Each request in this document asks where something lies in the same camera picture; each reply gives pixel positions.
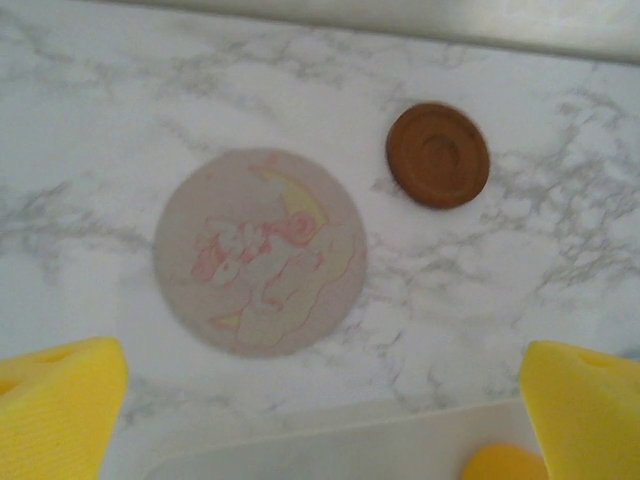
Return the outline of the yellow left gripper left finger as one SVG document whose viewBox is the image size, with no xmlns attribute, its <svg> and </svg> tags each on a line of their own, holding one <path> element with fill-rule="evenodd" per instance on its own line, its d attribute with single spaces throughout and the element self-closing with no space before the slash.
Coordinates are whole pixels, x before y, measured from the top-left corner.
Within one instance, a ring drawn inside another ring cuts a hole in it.
<svg viewBox="0 0 640 480">
<path fill-rule="evenodd" d="M 0 360 L 0 480 L 98 480 L 127 384 L 110 337 Z"/>
</svg>

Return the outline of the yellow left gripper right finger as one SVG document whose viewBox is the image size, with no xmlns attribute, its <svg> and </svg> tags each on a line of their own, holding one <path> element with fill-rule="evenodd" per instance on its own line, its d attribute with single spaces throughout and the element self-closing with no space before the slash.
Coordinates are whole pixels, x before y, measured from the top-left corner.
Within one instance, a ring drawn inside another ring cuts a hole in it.
<svg viewBox="0 0 640 480">
<path fill-rule="evenodd" d="M 550 480 L 640 480 L 640 362 L 535 341 L 519 384 Z"/>
</svg>

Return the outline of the round unicorn print coaster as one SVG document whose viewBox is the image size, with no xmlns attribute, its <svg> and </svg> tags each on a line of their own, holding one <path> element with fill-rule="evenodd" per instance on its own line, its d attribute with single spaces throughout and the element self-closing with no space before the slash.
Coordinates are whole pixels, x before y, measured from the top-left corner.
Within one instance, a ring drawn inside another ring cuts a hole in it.
<svg viewBox="0 0 640 480">
<path fill-rule="evenodd" d="M 345 187 L 278 149 L 232 150 L 172 193 L 154 244 L 160 292 L 203 342 L 284 356 L 330 335 L 363 289 L 367 241 Z"/>
</svg>

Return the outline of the round brown wooden coaster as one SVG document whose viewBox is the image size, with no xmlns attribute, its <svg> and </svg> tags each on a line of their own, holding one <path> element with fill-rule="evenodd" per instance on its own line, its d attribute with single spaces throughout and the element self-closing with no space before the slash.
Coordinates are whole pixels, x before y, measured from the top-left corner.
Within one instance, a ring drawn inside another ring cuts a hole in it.
<svg viewBox="0 0 640 480">
<path fill-rule="evenodd" d="M 490 173 L 479 128 L 442 103 L 420 103 L 404 111 L 389 129 L 386 158 L 399 187 L 416 203 L 438 210 L 474 200 Z"/>
</svg>

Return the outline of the yellow mug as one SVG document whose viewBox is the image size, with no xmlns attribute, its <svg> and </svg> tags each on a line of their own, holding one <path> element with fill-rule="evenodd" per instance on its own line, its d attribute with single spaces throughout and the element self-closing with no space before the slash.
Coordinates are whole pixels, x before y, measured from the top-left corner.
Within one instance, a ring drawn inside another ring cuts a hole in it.
<svg viewBox="0 0 640 480">
<path fill-rule="evenodd" d="M 549 480 L 539 455 L 509 444 L 487 445 L 462 468 L 459 480 Z"/>
</svg>

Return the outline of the white rectangular tray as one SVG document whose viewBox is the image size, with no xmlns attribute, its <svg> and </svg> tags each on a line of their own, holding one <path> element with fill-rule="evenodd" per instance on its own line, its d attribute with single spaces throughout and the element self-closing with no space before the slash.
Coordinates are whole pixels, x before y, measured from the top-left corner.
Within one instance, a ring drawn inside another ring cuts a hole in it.
<svg viewBox="0 0 640 480">
<path fill-rule="evenodd" d="M 143 480 L 457 480 L 490 444 L 539 447 L 521 400 L 200 447 Z"/>
</svg>

